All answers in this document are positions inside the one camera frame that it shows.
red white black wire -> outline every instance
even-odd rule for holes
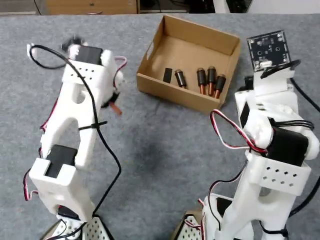
[[[29,174],[30,170],[31,170],[31,168],[28,171],[26,171],[26,173],[24,174],[24,177],[23,177],[23,182],[22,182],[23,183],[24,199],[26,201],[31,200],[33,195],[35,195],[35,194],[38,195],[39,194],[39,192],[37,190],[32,190],[31,192],[29,192],[29,190],[28,190],[27,177],[28,177],[28,174]]]
[[[217,122],[216,122],[216,119],[215,119],[215,114],[219,115],[220,117],[222,117],[224,120],[226,120],[231,126],[233,126],[236,131],[243,137],[243,139],[246,141],[247,145],[242,145],[242,146],[235,146],[235,145],[231,145],[229,143],[227,143],[226,141],[223,140],[221,134],[220,134],[220,131],[219,131],[219,128],[218,128],[218,125],[217,125]],[[254,150],[255,152],[258,152],[258,153],[266,153],[267,150],[266,149],[262,149],[262,148],[259,148],[255,145],[254,141],[251,140],[247,134],[232,120],[230,120],[226,115],[224,115],[220,110],[218,109],[214,109],[211,113],[210,113],[210,120],[211,120],[211,123],[212,123],[212,126],[213,126],[213,129],[215,131],[215,133],[218,135],[220,141],[222,142],[222,144],[224,146],[226,146],[227,148],[229,149],[233,149],[233,150],[236,150],[236,149],[252,149]]]

perforated metal plate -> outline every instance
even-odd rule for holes
[[[82,240],[110,240],[104,225],[98,217],[87,223],[82,232]]]
[[[186,220],[193,223],[194,225],[199,224],[194,216],[188,216]],[[183,222],[181,231],[178,234],[176,240],[201,240],[201,231],[199,228],[190,227],[185,222]]]
[[[80,225],[81,222],[78,222],[79,224],[75,226],[74,221],[63,219],[66,223],[66,226],[63,222],[60,222],[60,224],[55,229],[53,236],[60,236],[72,233],[74,230],[76,230]],[[73,236],[68,237],[68,240],[75,240],[79,237],[80,231],[76,233]],[[90,223],[87,223],[83,229],[82,229],[82,240],[110,240],[108,237],[107,231],[105,230],[105,227],[101,220],[98,217],[94,217]]]

black cable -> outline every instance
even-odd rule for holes
[[[270,119],[270,123],[275,127],[294,127],[300,126],[310,129],[311,131],[315,129],[313,122],[308,120],[289,120],[289,121],[275,121],[273,118]]]
[[[306,197],[306,199],[299,206],[297,206],[295,209],[291,210],[291,212],[289,214],[289,218],[292,217],[293,215],[297,214],[298,212],[300,212],[305,206],[307,206],[310,203],[310,201],[314,198],[315,194],[317,193],[319,187],[320,187],[320,176],[319,176],[318,180],[316,181],[314,187],[312,188],[311,192]]]
[[[32,52],[31,52],[31,49],[35,48],[34,46],[36,46],[36,45],[31,46],[30,51],[29,51],[29,55],[30,55],[30,58],[32,59],[32,61],[34,61],[35,64],[37,64],[39,67],[41,67],[41,68],[43,68],[43,69],[57,70],[57,69],[64,68],[64,67],[66,66],[65,63],[64,63],[64,64],[61,64],[61,65],[57,65],[57,66],[46,66],[46,65],[41,64],[40,62],[38,62],[38,61],[34,58]],[[54,51],[54,52],[57,53],[57,54],[60,54],[62,57],[64,57],[65,59],[67,59],[67,58],[66,58],[65,56],[63,56],[60,52],[57,52],[57,51],[55,51],[55,50],[53,50],[53,49],[51,49],[51,48],[48,48],[48,49]]]
[[[290,78],[290,81],[296,90],[320,113],[320,107],[298,86],[293,77]]]
[[[259,221],[259,223],[260,223],[260,226],[262,228],[262,231],[264,231],[266,234],[271,234],[271,235],[281,234],[284,238],[289,240],[289,232],[287,230],[287,226],[286,225],[284,225],[284,229],[276,230],[276,231],[270,231],[270,230],[267,230],[267,229],[264,228],[264,226],[262,225],[261,221]]]
[[[298,84],[296,83],[293,77],[290,78],[290,81],[293,84],[293,86],[297,89],[297,91],[320,113],[320,107],[298,86]],[[312,188],[311,192],[306,197],[306,199],[295,209],[291,210],[289,214],[289,218],[295,215],[296,213],[300,212],[303,208],[305,208],[311,202],[311,200],[316,195],[319,187],[320,187],[320,176],[316,181],[314,187]]]
[[[156,0],[156,3],[158,4],[158,7],[159,7],[159,11],[160,11],[160,13],[162,13],[162,9],[161,9],[161,4],[160,4],[160,0]]]
[[[40,12],[40,9],[39,9],[39,7],[38,7],[38,4],[37,4],[36,0],[33,0],[33,2],[34,2],[34,5],[35,5],[36,10],[38,11],[39,15],[42,15],[41,12]]]
[[[117,156],[115,155],[115,153],[111,150],[111,148],[109,147],[109,145],[107,144],[103,134],[101,133],[101,130],[100,130],[100,125],[99,125],[99,120],[98,120],[98,114],[97,114],[97,109],[96,109],[96,104],[95,104],[95,98],[87,84],[87,82],[85,81],[85,78],[80,74],[80,72],[76,69],[76,67],[64,56],[62,55],[61,53],[49,48],[49,47],[46,47],[46,46],[43,46],[43,45],[33,45],[31,46],[30,50],[29,50],[29,54],[30,54],[30,57],[31,59],[37,64],[39,65],[40,67],[43,67],[42,64],[40,64],[37,60],[35,60],[33,58],[33,55],[32,55],[32,49],[35,49],[35,48],[38,48],[38,49],[42,49],[42,50],[45,50],[49,53],[52,53],[54,55],[56,55],[58,58],[62,59],[66,64],[68,64],[74,71],[75,73],[78,75],[78,77],[81,79],[81,81],[83,82],[83,85],[85,86],[86,90],[88,91],[89,95],[90,95],[90,98],[91,98],[91,102],[92,102],[92,110],[93,110],[93,117],[94,117],[94,123],[95,123],[95,126],[96,126],[96,131],[103,143],[103,145],[105,146],[105,148],[109,151],[109,153],[112,155],[112,157],[114,158],[117,166],[118,166],[118,172],[116,174],[116,176],[114,177],[113,181],[110,183],[109,187],[107,188],[107,190],[104,192],[101,200],[99,201],[99,203],[96,205],[95,209],[93,210],[92,212],[92,215],[94,215],[97,210],[99,209],[99,207],[101,206],[101,204],[103,203],[103,201],[105,200],[105,198],[107,197],[108,193],[110,192],[111,188],[113,187],[113,185],[116,183],[117,179],[119,178],[120,174],[121,174],[121,171],[122,171],[122,168],[121,168],[121,164],[117,158]],[[63,238],[67,238],[67,237],[71,237],[73,236],[74,234],[76,234],[77,232],[79,232],[84,226],[86,225],[86,222],[84,222],[77,230],[69,233],[69,234],[66,234],[66,235],[61,235],[61,236],[54,236],[54,237],[50,237],[48,238],[47,240],[57,240],[57,239],[63,239]]]
[[[209,208],[210,208],[210,211],[211,211],[213,217],[214,217],[215,220],[218,222],[218,229],[219,229],[219,231],[221,230],[221,223],[220,223],[220,221],[218,220],[218,218],[215,216],[214,211],[212,210],[212,207],[211,207],[211,201],[210,201],[211,191],[212,191],[212,189],[215,187],[215,185],[217,185],[218,183],[232,183],[232,182],[234,182],[235,180],[237,180],[237,179],[240,177],[240,175],[242,174],[242,172],[244,171],[244,169],[246,168],[247,163],[248,163],[248,160],[245,161],[245,163],[244,163],[243,167],[241,168],[241,170],[240,170],[240,171],[238,172],[238,174],[237,174],[236,176],[234,176],[232,179],[230,179],[230,180],[217,180],[217,181],[214,181],[214,182],[212,183],[212,185],[210,186],[210,188],[209,188],[208,204],[209,204]]]

small copper part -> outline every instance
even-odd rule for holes
[[[214,93],[214,98],[215,99],[218,99],[218,98],[220,98],[220,90],[215,90],[215,93]]]
[[[200,85],[200,93],[203,95],[206,95],[206,88],[205,88],[205,85],[203,84]]]
[[[214,95],[215,93],[215,85],[213,82],[209,82],[209,96]]]
[[[122,111],[120,110],[120,108],[118,108],[113,102],[110,102],[109,105],[116,114],[118,114],[119,116],[122,115]]]

cardboard box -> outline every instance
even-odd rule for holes
[[[239,55],[241,42],[237,36],[165,15],[137,71],[140,91],[171,102],[209,113],[225,102]],[[214,66],[226,82],[219,99],[200,94],[197,69]],[[171,68],[171,82],[163,81],[165,68]],[[175,70],[183,71],[187,89],[180,88]]]
[[[45,0],[50,15],[136,14],[137,0]]]

